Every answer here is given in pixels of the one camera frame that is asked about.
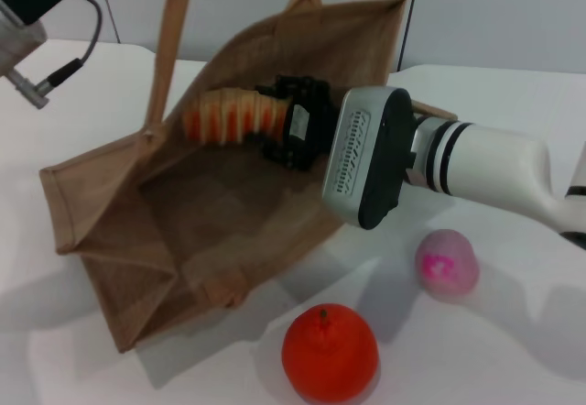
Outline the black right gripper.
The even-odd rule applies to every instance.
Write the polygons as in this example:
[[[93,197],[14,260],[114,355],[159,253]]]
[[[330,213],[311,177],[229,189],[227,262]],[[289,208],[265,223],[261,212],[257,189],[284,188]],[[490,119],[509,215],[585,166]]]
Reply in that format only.
[[[339,109],[332,102],[327,82],[278,74],[272,84],[258,84],[255,91],[273,99],[291,100],[282,141],[265,133],[246,135],[246,142],[257,144],[265,159],[288,170],[308,171],[317,157],[330,153]]]

